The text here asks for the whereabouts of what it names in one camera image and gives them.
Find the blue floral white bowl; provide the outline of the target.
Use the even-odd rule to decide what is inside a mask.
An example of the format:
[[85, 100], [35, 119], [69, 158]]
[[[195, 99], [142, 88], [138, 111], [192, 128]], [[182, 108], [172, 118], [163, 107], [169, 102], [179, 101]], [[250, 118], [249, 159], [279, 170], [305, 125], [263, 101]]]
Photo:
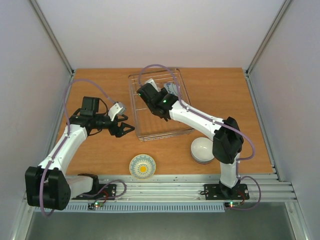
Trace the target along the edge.
[[180, 91], [175, 83], [167, 82], [163, 86], [169, 94], [179, 97]]

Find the yellow patterned bowl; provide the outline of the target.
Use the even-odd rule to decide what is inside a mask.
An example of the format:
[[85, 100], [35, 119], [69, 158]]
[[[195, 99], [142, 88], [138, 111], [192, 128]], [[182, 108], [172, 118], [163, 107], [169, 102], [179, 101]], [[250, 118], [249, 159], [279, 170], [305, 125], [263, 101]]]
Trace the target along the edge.
[[136, 155], [129, 164], [130, 174], [138, 180], [151, 178], [156, 172], [155, 160], [147, 154]]

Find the white upturned bowl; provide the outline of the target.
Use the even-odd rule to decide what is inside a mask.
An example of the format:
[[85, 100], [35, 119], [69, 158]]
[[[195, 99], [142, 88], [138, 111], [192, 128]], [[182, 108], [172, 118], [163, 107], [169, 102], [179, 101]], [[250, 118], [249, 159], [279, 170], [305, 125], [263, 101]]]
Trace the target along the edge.
[[214, 158], [213, 142], [206, 137], [198, 137], [191, 143], [190, 153], [192, 157], [199, 159]]

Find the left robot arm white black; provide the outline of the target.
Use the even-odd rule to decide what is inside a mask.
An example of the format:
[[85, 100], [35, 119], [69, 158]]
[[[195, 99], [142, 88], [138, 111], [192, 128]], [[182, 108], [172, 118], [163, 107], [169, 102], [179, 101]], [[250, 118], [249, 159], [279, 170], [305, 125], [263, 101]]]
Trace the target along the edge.
[[97, 175], [80, 173], [66, 179], [67, 168], [81, 144], [92, 135], [108, 130], [121, 138], [135, 128], [125, 121], [126, 107], [115, 102], [105, 112], [99, 112], [101, 98], [85, 96], [82, 105], [69, 118], [61, 138], [48, 156], [25, 172], [26, 199], [29, 206], [43, 210], [64, 210], [71, 199], [83, 196], [96, 199], [102, 192]]

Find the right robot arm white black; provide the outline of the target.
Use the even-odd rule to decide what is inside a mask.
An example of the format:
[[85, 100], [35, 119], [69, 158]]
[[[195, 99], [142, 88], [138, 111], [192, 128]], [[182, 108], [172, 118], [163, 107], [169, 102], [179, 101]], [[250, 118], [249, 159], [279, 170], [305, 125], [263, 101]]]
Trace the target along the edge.
[[222, 119], [208, 115], [149, 82], [137, 93], [153, 115], [186, 124], [210, 139], [212, 154], [220, 163], [220, 193], [225, 200], [234, 197], [239, 191], [240, 153], [244, 143], [237, 121], [231, 117]]

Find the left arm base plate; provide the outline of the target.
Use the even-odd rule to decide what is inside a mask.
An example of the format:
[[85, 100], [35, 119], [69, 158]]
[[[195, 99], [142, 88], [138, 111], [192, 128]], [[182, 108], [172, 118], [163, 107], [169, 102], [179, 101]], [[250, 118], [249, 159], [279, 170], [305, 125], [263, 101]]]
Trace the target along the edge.
[[116, 193], [117, 193], [117, 185], [114, 183], [111, 183], [108, 186], [106, 186], [99, 194], [95, 196], [78, 195], [72, 198], [72, 200], [96, 200], [99, 198], [105, 199], [107, 195], [108, 197], [114, 197]]

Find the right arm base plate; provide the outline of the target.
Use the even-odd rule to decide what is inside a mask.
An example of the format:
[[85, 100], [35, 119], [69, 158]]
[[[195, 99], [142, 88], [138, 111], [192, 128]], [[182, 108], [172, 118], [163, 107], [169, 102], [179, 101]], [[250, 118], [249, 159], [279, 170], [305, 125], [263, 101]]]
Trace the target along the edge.
[[233, 188], [228, 188], [223, 184], [205, 184], [201, 195], [206, 200], [229, 201], [229, 200], [249, 200], [249, 190], [246, 184], [240, 183]]

